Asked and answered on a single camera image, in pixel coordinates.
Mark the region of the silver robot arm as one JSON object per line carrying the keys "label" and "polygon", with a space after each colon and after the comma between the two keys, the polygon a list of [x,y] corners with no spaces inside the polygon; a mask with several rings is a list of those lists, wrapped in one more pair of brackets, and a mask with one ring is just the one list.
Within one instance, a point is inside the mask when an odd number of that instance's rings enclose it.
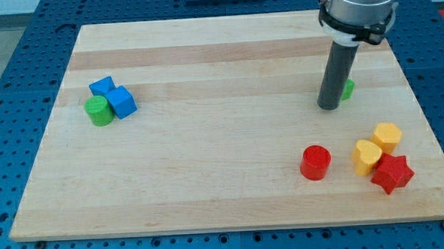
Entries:
{"label": "silver robot arm", "polygon": [[343,47],[378,45],[396,18],[396,0],[318,0],[319,24]]}

